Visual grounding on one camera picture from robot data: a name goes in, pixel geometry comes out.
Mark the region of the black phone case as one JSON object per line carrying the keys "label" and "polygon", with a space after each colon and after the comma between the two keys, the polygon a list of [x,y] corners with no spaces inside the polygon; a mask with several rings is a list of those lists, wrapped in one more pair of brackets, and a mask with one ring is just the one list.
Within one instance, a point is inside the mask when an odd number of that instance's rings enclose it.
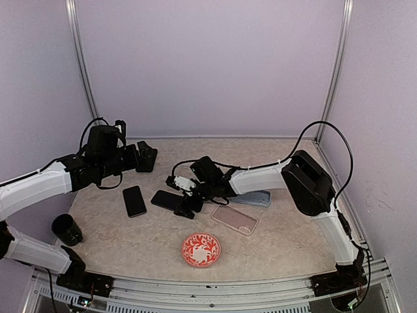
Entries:
{"label": "black phone case", "polygon": [[156,155],[150,154],[150,155],[144,155],[138,156],[137,159],[137,165],[136,165],[136,172],[137,173],[150,173],[154,169],[154,164],[156,161]]}

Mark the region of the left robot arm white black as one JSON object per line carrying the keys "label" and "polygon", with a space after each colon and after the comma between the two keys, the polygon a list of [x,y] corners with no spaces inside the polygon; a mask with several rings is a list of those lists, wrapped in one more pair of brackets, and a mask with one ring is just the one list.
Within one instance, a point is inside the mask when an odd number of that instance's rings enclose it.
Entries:
{"label": "left robot arm white black", "polygon": [[55,158],[43,168],[1,183],[1,257],[43,267],[57,273],[57,284],[84,290],[95,284],[96,275],[85,270],[83,260],[68,245],[47,244],[17,231],[7,218],[36,203],[96,185],[102,180],[122,177],[135,170],[150,173],[157,149],[144,141],[128,145],[126,124],[89,123],[81,135],[78,152]]}

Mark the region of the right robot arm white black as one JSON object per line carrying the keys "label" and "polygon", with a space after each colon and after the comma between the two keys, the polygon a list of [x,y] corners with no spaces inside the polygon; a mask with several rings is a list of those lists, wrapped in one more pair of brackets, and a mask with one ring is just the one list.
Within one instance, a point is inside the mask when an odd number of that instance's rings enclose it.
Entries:
{"label": "right robot arm white black", "polygon": [[355,242],[350,224],[339,209],[332,178],[305,150],[275,163],[252,168],[226,166],[209,156],[189,160],[193,178],[171,173],[167,186],[193,201],[228,200],[260,190],[286,189],[296,208],[311,217],[326,237],[336,262],[335,271],[312,278],[315,293],[333,293],[369,286],[369,253]]}

